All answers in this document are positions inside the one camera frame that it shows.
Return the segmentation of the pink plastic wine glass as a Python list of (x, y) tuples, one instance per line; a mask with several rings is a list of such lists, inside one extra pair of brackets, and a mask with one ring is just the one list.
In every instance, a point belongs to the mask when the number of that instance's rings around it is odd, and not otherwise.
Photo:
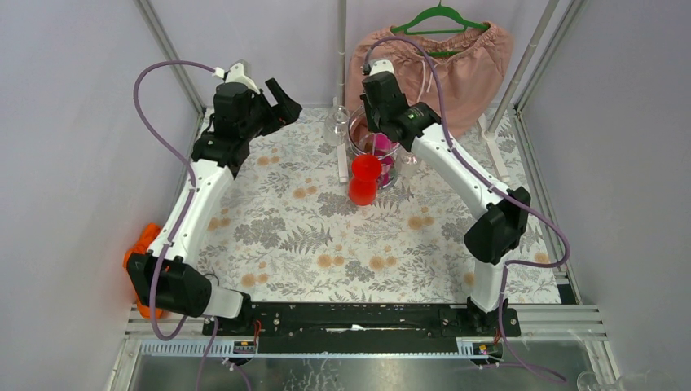
[(397, 149), (397, 143), (391, 142), (383, 134), (375, 134), (372, 151), (381, 163), (381, 175), (378, 178), (380, 188), (387, 187), (395, 177)]

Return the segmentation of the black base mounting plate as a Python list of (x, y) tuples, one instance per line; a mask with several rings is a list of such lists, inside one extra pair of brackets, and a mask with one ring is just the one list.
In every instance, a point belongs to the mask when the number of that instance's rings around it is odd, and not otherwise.
[(204, 335), (247, 337), (261, 354), (446, 354), (459, 338), (493, 343), (522, 333), (517, 311), (473, 305), (251, 302)]

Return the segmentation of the orange cloth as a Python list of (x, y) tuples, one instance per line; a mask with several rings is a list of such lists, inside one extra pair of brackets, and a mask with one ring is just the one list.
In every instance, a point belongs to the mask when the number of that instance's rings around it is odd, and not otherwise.
[(135, 243), (125, 252), (123, 260), (123, 269), (130, 278), (131, 285), (134, 291), (134, 299), (139, 314), (146, 320), (152, 316), (150, 308), (143, 304), (140, 297), (140, 289), (143, 286), (141, 279), (142, 268), (146, 266), (148, 261), (148, 247), (161, 233), (161, 228), (155, 223), (148, 223)]

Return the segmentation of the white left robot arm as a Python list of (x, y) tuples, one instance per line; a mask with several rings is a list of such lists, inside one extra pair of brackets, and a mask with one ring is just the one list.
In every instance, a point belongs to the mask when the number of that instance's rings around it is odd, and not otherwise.
[(271, 78), (266, 87), (276, 100), (246, 81), (217, 86), (210, 129), (195, 141), (190, 162), (190, 186), (178, 198), (160, 234), (143, 254), (133, 254), (126, 269), (138, 299), (176, 314), (220, 317), (232, 334), (246, 333), (253, 323), (243, 307), (249, 295), (213, 285), (197, 269), (200, 246), (215, 204), (237, 178), (249, 156), (249, 144), (297, 121), (301, 105)]

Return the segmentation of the pink drawstring shorts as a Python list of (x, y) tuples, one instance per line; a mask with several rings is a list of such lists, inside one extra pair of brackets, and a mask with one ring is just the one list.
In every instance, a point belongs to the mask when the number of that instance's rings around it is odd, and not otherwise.
[(424, 102), (441, 114), (432, 74), (435, 70), (442, 85), (449, 130), (458, 138), (475, 124), (497, 95), (513, 53), (514, 38), (509, 31), (489, 21), (485, 26), (486, 30), (471, 28), (441, 41), (409, 35), (430, 55), (452, 53), (433, 57), (431, 65), (414, 46), (399, 40), (381, 43), (371, 58), (391, 61), (410, 105)]

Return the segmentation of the green clothes hanger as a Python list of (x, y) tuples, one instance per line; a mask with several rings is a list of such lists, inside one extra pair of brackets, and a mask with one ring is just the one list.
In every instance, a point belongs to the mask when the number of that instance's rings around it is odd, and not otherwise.
[(388, 30), (391, 34), (399, 36), (453, 38), (471, 30), (482, 34), (489, 28), (490, 25), (487, 22), (469, 20), (454, 7), (438, 1), (436, 5), (419, 12), (412, 20), (394, 25)]

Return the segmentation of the red plastic wine glass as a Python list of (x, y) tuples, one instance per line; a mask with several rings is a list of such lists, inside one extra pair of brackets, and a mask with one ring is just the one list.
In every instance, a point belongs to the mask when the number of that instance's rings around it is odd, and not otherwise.
[(352, 178), (349, 182), (348, 196), (358, 206), (370, 205), (376, 198), (381, 163), (373, 155), (356, 156), (351, 164)]

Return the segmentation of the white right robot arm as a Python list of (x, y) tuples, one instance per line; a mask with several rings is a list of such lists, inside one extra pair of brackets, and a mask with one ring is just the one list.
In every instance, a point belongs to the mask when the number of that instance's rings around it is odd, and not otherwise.
[(493, 177), (442, 126), (442, 118), (423, 102), (409, 104), (393, 73), (373, 73), (360, 96), (368, 128), (382, 133), (424, 161), (465, 202), (474, 222), (463, 241), (475, 259), (476, 285), (469, 296), (469, 328), (486, 336), (500, 324), (504, 259), (526, 232), (530, 194)]

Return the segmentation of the clear ribbed wine glass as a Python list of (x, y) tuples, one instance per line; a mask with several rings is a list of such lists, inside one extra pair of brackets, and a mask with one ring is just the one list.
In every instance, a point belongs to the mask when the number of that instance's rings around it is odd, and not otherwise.
[(323, 122), (323, 139), (328, 145), (338, 147), (344, 143), (350, 123), (349, 110), (341, 105), (328, 109)]

